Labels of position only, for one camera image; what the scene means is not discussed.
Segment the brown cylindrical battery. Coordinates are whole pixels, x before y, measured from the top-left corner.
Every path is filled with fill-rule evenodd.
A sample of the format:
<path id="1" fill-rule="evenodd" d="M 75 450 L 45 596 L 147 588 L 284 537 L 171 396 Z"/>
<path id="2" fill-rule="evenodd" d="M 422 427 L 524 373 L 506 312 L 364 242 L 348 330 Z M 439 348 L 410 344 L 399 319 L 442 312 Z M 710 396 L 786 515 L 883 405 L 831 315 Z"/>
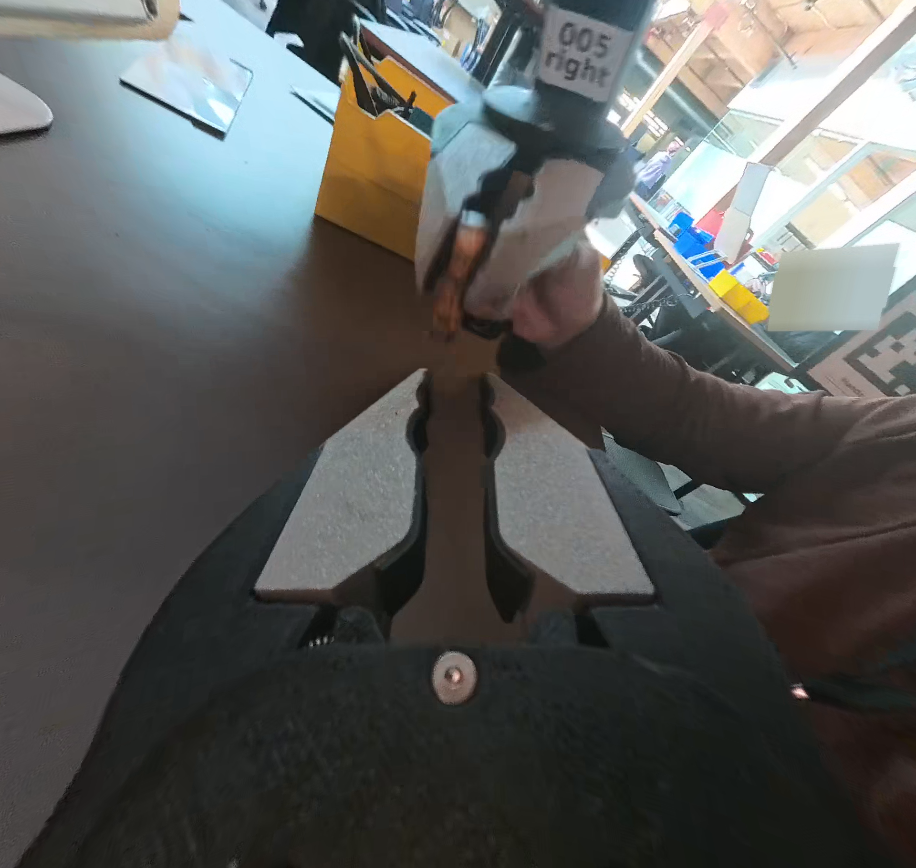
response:
<path id="1" fill-rule="evenodd" d="M 487 216 L 464 210 L 456 221 L 445 263 L 431 291 L 432 334 L 442 342 L 453 341 L 464 323 L 464 302 L 477 272 L 491 247 Z"/>

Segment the stack of blue bins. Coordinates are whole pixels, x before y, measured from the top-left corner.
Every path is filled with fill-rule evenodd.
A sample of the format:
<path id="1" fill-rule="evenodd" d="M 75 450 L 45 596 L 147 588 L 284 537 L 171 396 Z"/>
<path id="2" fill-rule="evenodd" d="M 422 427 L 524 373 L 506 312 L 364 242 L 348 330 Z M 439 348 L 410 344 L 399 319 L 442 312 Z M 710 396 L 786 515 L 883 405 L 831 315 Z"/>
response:
<path id="1" fill-rule="evenodd" d="M 715 250 L 715 235 L 693 224 L 693 217 L 679 210 L 668 226 L 675 251 L 705 280 L 712 280 L 725 269 L 725 263 Z"/>

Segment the person's right forearm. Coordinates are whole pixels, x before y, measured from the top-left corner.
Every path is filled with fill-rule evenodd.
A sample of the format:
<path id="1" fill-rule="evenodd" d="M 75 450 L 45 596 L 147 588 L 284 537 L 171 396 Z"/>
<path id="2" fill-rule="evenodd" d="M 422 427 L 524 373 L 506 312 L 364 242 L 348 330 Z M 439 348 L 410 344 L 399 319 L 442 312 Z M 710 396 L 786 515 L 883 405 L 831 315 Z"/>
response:
<path id="1" fill-rule="evenodd" d="M 705 485 L 761 495 L 716 549 L 736 582 L 871 589 L 914 576 L 913 397 L 727 383 L 649 343 L 602 293 L 529 293 L 513 328 L 541 360 L 526 384 Z"/>

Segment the grey square plate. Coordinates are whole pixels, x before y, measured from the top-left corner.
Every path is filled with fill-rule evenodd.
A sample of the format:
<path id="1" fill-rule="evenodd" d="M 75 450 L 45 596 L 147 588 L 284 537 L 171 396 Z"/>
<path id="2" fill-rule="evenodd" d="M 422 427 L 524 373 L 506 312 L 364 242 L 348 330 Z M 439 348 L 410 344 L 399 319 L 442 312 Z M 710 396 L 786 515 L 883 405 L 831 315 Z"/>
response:
<path id="1" fill-rule="evenodd" d="M 120 84 L 224 138 L 229 133 L 254 73 L 187 38 L 169 38 L 132 63 Z"/>

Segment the yellow plastic bin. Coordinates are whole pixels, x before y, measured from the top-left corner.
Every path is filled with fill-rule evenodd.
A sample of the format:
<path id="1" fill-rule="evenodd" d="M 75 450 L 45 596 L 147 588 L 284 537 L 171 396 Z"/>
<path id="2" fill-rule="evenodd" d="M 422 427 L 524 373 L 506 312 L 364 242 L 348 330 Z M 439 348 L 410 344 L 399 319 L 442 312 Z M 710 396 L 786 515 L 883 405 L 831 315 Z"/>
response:
<path id="1" fill-rule="evenodd" d="M 372 117 L 346 74 L 316 216 L 412 262 L 429 157 L 429 135 L 392 111 Z"/>

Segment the black mesh office chair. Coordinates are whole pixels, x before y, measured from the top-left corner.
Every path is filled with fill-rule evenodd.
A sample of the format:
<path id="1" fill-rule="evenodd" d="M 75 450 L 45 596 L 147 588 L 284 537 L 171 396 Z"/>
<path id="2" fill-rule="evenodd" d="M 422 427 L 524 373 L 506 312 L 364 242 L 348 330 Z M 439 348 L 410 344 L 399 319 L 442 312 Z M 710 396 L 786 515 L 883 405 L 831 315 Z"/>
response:
<path id="1" fill-rule="evenodd" d="M 338 84 L 344 55 L 339 36 L 349 34 L 356 15 L 369 15 L 385 24 L 385 0 L 278 0 L 269 18 L 266 33 L 300 39 L 297 56 L 315 72 Z"/>

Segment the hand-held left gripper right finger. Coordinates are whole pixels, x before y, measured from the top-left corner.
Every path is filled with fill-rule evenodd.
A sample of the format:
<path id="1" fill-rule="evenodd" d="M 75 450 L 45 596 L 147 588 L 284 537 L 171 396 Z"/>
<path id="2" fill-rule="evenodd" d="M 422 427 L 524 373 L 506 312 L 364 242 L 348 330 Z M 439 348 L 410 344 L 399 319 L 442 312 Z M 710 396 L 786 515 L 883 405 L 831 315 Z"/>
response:
<path id="1" fill-rule="evenodd" d="M 504 622 L 652 603 L 588 447 L 501 378 L 481 381 L 487 588 Z"/>

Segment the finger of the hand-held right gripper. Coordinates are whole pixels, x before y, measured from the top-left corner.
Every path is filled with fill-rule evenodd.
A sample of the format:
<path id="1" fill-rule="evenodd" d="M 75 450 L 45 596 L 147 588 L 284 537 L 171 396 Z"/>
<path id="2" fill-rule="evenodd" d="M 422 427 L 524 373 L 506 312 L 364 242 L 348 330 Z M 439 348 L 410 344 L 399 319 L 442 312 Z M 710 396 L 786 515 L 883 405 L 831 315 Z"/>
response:
<path id="1" fill-rule="evenodd" d="M 518 292 L 562 259 L 583 232 L 586 210 L 603 178 L 585 163 L 546 161 L 531 180 L 531 193 L 498 222 L 494 241 L 470 278 L 465 314 L 475 320 L 508 320 Z"/>
<path id="2" fill-rule="evenodd" d="M 441 254 L 468 200 L 484 190 L 487 176 L 510 164 L 516 151 L 487 121 L 481 104 L 454 104 L 434 118 L 414 252 L 419 292 L 430 292 L 441 274 Z"/>

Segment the white stand base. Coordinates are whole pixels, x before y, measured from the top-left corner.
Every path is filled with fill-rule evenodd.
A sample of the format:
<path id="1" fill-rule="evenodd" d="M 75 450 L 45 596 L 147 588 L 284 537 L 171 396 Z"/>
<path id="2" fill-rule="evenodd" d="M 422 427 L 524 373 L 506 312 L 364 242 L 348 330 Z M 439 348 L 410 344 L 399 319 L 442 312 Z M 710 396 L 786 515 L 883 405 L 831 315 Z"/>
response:
<path id="1" fill-rule="evenodd" d="M 39 96 L 1 74 L 1 137 L 50 129 L 53 114 Z"/>

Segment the white printed tag board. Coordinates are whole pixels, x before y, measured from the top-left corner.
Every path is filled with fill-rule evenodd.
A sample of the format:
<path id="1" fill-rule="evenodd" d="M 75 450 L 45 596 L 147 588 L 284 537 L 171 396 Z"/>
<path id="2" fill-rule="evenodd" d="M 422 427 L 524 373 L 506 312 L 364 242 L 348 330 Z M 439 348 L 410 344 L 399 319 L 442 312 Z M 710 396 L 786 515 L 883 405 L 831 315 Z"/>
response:
<path id="1" fill-rule="evenodd" d="M 855 334 L 815 363 L 808 377 L 833 396 L 914 395 L 914 303 L 890 310 L 881 324 L 878 330 Z"/>

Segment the person's right hand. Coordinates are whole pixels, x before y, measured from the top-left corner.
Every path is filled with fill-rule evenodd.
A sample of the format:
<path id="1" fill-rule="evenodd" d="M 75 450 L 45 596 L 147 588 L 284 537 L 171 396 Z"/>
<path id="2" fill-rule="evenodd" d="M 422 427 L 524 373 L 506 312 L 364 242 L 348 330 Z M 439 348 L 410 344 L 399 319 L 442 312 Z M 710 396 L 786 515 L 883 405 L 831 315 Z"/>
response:
<path id="1" fill-rule="evenodd" d="M 511 333 L 544 350 L 586 332 L 605 308 L 603 257 L 587 242 L 531 279 L 515 296 Z"/>

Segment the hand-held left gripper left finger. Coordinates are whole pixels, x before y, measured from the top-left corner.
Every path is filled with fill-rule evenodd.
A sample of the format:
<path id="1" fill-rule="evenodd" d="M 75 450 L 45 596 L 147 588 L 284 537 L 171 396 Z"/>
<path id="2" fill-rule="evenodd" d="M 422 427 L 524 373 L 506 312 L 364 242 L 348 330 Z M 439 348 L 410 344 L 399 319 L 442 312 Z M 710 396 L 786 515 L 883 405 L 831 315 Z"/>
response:
<path id="1" fill-rule="evenodd" d="M 418 369 L 322 445 L 254 586 L 259 600 L 396 612 L 422 580 Z"/>

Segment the stack of yellow bins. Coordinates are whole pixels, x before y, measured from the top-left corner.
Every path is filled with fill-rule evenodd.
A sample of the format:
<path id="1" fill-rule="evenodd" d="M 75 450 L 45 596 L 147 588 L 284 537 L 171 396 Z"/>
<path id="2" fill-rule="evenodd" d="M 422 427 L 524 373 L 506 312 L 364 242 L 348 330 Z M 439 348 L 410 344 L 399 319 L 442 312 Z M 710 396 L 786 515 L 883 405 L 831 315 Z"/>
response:
<path id="1" fill-rule="evenodd" d="M 770 309 L 730 271 L 719 271 L 708 282 L 710 290 L 748 325 L 769 320 Z"/>

